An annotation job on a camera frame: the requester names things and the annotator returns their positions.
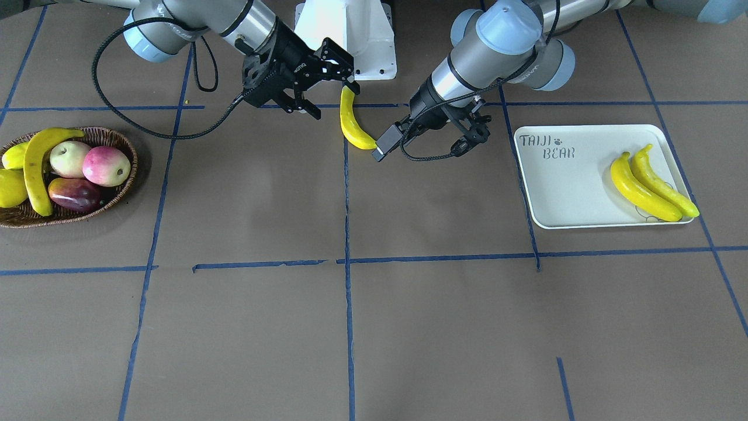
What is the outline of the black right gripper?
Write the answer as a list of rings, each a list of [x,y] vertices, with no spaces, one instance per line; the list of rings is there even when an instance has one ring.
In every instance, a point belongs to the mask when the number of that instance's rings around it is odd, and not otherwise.
[[[304,112],[321,119],[318,106],[304,97],[321,81],[340,81],[354,95],[361,86],[354,80],[354,59],[341,46],[326,37],[318,50],[312,50],[283,22],[277,21],[269,40],[253,48],[241,37],[245,61],[241,69],[241,99],[259,108],[270,101],[287,113]]]

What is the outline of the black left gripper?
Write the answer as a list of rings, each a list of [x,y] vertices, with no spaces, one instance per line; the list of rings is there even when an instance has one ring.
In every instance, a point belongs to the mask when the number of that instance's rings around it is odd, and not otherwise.
[[[395,149],[408,159],[414,155],[406,151],[406,146],[429,130],[441,130],[447,123],[451,123],[460,131],[460,137],[452,144],[447,154],[432,156],[433,159],[449,159],[461,157],[474,147],[488,141],[490,131],[489,115],[483,116],[471,106],[458,107],[441,98],[437,93],[432,77],[428,77],[420,85],[418,91],[410,99],[411,113],[401,122],[393,123],[379,138],[372,157],[376,162],[382,162]]]

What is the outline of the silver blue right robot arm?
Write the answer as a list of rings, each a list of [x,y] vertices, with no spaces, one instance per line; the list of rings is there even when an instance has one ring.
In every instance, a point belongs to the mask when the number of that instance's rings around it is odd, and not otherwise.
[[[117,37],[125,37],[139,57],[161,63],[207,32],[243,53],[238,101],[253,107],[272,102],[285,112],[320,119],[318,107],[305,98],[307,90],[321,81],[340,81],[354,94],[360,92],[350,53],[328,37],[313,50],[262,1],[141,1],[95,53],[91,74],[97,93],[109,104],[97,67]]]

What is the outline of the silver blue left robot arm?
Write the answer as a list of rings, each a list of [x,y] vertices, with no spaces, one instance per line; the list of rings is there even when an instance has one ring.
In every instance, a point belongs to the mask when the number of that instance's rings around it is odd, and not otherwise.
[[[628,6],[724,24],[746,11],[745,1],[497,1],[468,9],[451,27],[452,50],[409,101],[410,112],[376,141],[383,160],[430,130],[451,123],[460,131],[447,157],[459,157],[489,138],[481,95],[505,83],[555,91],[576,67],[573,50],[556,38],[583,19]]]

